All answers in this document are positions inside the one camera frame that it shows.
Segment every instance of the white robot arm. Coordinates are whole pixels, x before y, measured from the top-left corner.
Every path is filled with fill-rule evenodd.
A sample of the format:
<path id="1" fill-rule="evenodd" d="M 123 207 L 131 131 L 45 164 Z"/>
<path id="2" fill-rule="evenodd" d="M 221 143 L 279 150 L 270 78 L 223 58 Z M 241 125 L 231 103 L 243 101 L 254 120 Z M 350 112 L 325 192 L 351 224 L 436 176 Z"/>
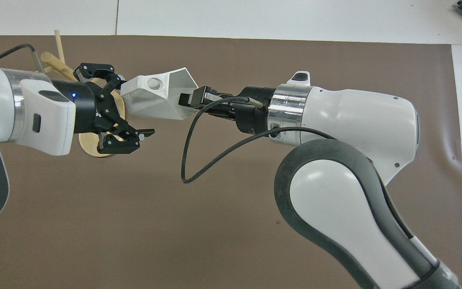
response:
<path id="1" fill-rule="evenodd" d="M 418 117 L 409 101 L 310 86 L 306 71 L 277 88 L 248 86 L 236 97 L 197 88 L 185 69 L 128 82 L 110 65 L 83 63 L 75 73 L 82 82 L 0 69 L 0 142 L 62 155 L 69 152 L 73 133 L 93 132 L 100 135 L 99 152 L 131 153 L 154 130 L 136 130 L 119 117 L 110 97 L 115 88 L 121 88 L 132 114 L 185 119 L 198 112 L 183 167 L 200 115 L 233 120 L 253 136 L 231 149 L 262 136 L 296 146 L 275 177 L 279 211 L 295 231 L 340 261 L 361 287 L 460 288 L 456 276 L 407 229 L 384 187 L 416 154 Z M 107 84 L 101 88 L 88 81 L 92 77 Z M 185 183 L 227 152 L 190 179 L 182 169 Z M 0 157 L 0 210 L 7 196 Z"/>

